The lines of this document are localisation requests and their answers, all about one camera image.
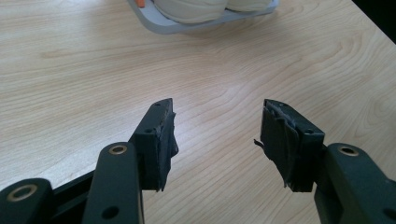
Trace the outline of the white shoe rack orange posts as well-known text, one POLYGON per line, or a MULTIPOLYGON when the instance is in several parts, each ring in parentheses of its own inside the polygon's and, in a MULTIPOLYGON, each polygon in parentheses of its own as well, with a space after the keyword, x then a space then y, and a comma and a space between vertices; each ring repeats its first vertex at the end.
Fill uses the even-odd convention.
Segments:
POLYGON ((224 22, 238 21, 256 16, 273 13, 278 6, 278 0, 272 0, 266 9, 251 12, 238 12, 226 9, 222 15, 213 21, 200 23, 180 23, 166 18, 155 6, 153 0, 144 0, 145 5, 140 7, 135 0, 127 0, 134 14, 144 27, 156 34, 169 35, 187 32, 194 29, 217 25, 224 22))

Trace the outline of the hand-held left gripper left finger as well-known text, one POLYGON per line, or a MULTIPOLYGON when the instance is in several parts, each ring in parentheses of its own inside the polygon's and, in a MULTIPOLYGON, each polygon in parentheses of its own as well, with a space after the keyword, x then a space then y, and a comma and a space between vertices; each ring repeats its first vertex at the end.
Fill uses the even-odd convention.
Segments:
POLYGON ((130 142, 139 162, 140 185, 144 190, 163 190, 171 170, 171 159, 178 153, 175 138, 173 99, 167 98, 150 106, 130 142))

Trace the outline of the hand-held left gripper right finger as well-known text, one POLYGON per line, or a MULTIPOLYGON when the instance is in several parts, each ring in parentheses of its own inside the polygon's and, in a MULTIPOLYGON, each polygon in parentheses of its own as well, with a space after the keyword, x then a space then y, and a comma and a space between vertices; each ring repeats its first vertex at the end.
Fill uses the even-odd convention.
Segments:
POLYGON ((314 184, 314 160, 325 133, 290 105, 265 99, 262 109, 261 147, 293 192, 310 192, 314 184))

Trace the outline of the cream clog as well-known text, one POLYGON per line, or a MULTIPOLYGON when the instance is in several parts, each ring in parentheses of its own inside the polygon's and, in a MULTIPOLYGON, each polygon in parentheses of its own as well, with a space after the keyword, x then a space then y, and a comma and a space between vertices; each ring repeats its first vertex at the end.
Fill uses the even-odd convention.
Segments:
POLYGON ((168 19, 181 23, 212 21, 221 16, 228 0, 153 0, 168 19))

